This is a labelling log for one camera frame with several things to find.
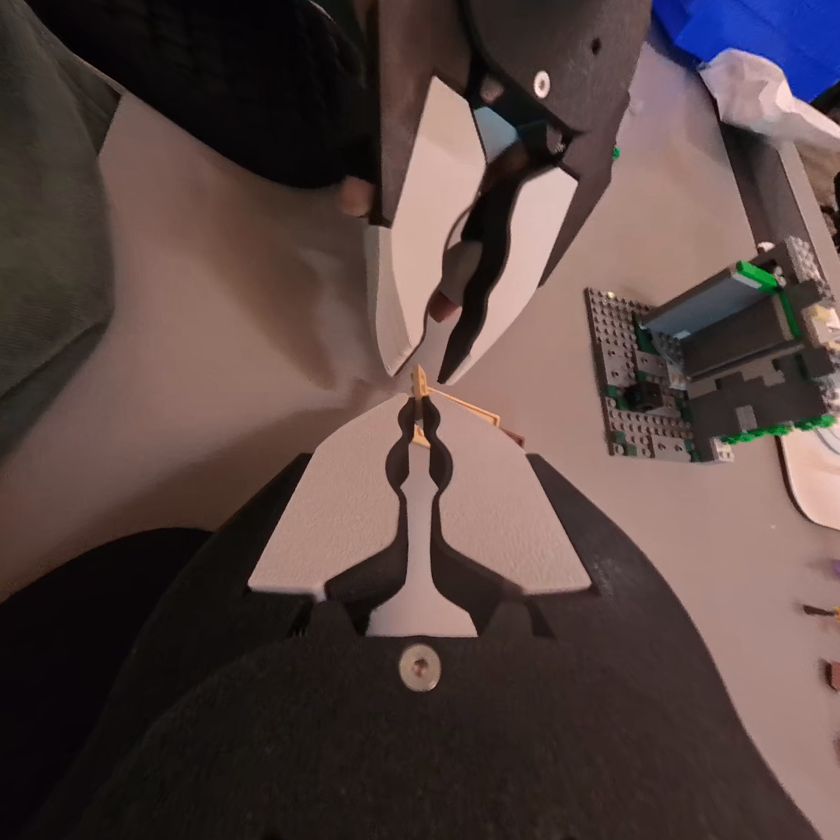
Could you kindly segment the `blue plastic bin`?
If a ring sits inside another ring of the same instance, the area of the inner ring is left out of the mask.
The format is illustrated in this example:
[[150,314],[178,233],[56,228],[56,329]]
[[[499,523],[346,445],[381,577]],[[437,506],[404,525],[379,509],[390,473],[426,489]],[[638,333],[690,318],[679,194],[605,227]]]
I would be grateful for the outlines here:
[[838,1],[653,1],[671,42],[709,62],[739,49],[780,67],[812,101],[839,79]]

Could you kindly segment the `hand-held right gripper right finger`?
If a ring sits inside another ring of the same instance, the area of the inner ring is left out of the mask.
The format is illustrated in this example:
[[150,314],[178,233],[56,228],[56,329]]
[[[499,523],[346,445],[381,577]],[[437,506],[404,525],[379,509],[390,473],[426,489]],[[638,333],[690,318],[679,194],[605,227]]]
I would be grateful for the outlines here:
[[441,394],[426,398],[423,414],[444,547],[524,595],[588,589],[591,577],[523,448]]

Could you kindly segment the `white rounded mat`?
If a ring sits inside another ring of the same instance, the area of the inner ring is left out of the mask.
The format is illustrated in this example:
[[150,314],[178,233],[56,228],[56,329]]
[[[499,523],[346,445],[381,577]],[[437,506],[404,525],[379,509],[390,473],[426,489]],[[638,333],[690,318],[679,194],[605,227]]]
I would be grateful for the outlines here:
[[838,424],[777,438],[782,477],[801,515],[839,531]]

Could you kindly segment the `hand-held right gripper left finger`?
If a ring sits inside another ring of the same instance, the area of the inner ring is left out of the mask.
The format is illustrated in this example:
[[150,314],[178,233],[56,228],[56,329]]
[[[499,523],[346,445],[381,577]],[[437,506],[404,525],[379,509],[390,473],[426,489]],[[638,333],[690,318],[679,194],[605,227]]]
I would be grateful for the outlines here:
[[383,603],[406,578],[414,399],[394,395],[314,451],[249,579],[254,592]]

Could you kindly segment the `black mesh chair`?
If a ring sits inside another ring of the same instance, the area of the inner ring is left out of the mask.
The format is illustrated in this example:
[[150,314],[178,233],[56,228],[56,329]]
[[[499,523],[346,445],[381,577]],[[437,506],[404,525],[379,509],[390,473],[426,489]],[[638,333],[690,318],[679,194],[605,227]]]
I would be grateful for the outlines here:
[[73,764],[142,626],[210,539],[162,528],[106,542],[1,604],[1,838]]
[[303,189],[374,180],[352,2],[28,5],[73,54],[247,171]]

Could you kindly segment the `tan toy frame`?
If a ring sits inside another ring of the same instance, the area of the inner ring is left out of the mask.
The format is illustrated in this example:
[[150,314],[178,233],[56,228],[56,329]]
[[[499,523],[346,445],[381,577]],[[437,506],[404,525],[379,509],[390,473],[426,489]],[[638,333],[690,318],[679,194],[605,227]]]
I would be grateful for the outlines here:
[[441,391],[439,391],[437,389],[434,389],[434,388],[429,390],[427,394],[429,396],[439,396],[439,397],[449,401],[450,403],[453,403],[457,406],[460,406],[460,407],[464,408],[466,411],[484,419],[485,421],[487,421],[493,427],[496,427],[496,428],[501,427],[501,419],[500,419],[499,415],[497,415],[493,412],[490,412],[489,410],[487,410],[485,408],[482,408],[482,407],[476,406],[474,404],[465,402],[465,401],[463,401],[463,400],[461,400],[461,399],[459,399],[455,396],[452,396],[452,395],[447,394],[445,392],[441,392]]

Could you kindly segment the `person's green sweater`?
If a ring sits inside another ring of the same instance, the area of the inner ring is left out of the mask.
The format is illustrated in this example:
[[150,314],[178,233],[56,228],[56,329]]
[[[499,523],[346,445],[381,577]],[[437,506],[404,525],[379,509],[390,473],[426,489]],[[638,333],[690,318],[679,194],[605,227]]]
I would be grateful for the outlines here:
[[1,456],[78,373],[114,310],[99,154],[118,91],[26,2],[1,3]]

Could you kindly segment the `grey toy brick building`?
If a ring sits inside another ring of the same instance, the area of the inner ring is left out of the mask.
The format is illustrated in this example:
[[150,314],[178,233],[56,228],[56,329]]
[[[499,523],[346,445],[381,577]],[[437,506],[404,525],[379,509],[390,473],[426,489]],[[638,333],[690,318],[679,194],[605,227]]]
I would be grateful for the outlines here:
[[584,290],[609,454],[693,465],[838,422],[838,302],[813,244],[765,245],[666,303]]

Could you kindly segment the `white crumpled bag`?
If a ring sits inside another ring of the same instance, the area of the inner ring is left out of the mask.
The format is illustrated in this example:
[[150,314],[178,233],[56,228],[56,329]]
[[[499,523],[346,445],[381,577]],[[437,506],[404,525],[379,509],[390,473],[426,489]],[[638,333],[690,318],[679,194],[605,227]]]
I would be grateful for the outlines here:
[[796,97],[784,71],[771,60],[725,49],[701,63],[698,72],[722,122],[775,143],[839,152],[837,123]]

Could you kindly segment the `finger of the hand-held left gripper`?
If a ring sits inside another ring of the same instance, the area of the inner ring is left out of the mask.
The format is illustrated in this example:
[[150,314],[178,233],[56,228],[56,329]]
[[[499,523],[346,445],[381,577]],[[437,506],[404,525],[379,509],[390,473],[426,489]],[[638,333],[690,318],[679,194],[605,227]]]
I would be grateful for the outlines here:
[[364,233],[369,321],[387,375],[424,341],[449,236],[476,201],[486,168],[468,101],[432,76],[392,224]]
[[460,307],[437,375],[456,383],[517,320],[538,289],[577,181],[548,166],[495,185],[444,255],[441,292]]

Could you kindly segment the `person's left hand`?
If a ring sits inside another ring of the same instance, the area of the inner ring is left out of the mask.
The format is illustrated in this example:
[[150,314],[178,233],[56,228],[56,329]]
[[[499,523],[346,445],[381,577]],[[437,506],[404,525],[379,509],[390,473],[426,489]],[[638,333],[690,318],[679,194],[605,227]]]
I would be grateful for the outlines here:
[[368,217],[375,199],[375,185],[355,175],[347,175],[339,188],[339,207],[352,217]]

